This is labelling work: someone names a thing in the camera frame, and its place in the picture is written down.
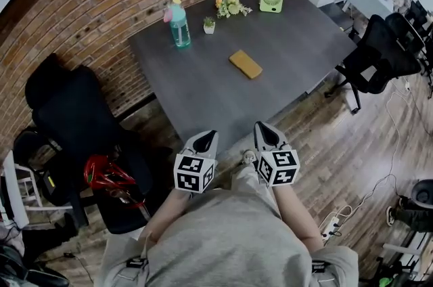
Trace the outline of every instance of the flower bouquet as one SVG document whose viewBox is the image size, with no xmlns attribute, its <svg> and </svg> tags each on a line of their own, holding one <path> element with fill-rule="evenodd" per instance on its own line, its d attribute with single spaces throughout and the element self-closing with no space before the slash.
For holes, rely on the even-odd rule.
<svg viewBox="0 0 433 287">
<path fill-rule="evenodd" d="M 217 18 L 224 16 L 229 18 L 231 15 L 238 15 L 240 12 L 246 16 L 246 14 L 252 12 L 251 8 L 245 7 L 239 0 L 216 0 L 215 6 L 218 8 Z"/>
</svg>

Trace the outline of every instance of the white cube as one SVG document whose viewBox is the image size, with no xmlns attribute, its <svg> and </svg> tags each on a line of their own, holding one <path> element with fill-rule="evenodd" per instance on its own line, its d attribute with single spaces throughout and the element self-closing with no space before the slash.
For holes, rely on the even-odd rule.
<svg viewBox="0 0 433 287">
<path fill-rule="evenodd" d="M 215 160 L 198 156 L 176 155 L 175 187 L 178 190 L 203 193 L 214 179 Z"/>
<path fill-rule="evenodd" d="M 257 172 L 270 186 L 289 185 L 295 182 L 300 168 L 296 150 L 260 152 Z"/>
</svg>

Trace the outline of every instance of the power strip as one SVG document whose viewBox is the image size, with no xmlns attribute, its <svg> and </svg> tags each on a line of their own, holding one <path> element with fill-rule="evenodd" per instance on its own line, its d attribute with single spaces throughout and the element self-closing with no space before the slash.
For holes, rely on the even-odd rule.
<svg viewBox="0 0 433 287">
<path fill-rule="evenodd" d="M 327 241 L 330 237 L 332 237 L 333 233 L 338 230 L 338 222 L 340 222 L 340 220 L 337 217 L 334 216 L 331 218 L 331 221 L 322 232 L 322 239 L 324 241 Z"/>
</svg>

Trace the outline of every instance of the black pants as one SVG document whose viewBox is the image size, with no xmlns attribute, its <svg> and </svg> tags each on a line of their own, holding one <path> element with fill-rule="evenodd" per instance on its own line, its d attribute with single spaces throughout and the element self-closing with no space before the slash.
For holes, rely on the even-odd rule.
<svg viewBox="0 0 433 287">
<path fill-rule="evenodd" d="M 39 255 L 45 251 L 60 246 L 67 241 L 61 229 L 23 230 L 22 241 L 24 243 L 24 264 L 33 263 Z"/>
<path fill-rule="evenodd" d="M 414 231 L 433 232 L 433 210 L 422 208 L 410 199 L 403 198 L 403 207 L 395 210 L 394 217 Z"/>
</svg>

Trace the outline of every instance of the white plant pot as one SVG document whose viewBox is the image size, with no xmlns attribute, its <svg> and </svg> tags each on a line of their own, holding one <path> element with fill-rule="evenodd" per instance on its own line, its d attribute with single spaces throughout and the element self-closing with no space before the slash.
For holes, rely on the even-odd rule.
<svg viewBox="0 0 433 287">
<path fill-rule="evenodd" d="M 214 31 L 215 31 L 215 25 L 213 27 L 205 27 L 205 26 L 203 26 L 203 29 L 204 29 L 204 32 L 207 35 L 213 35 Z"/>
</svg>

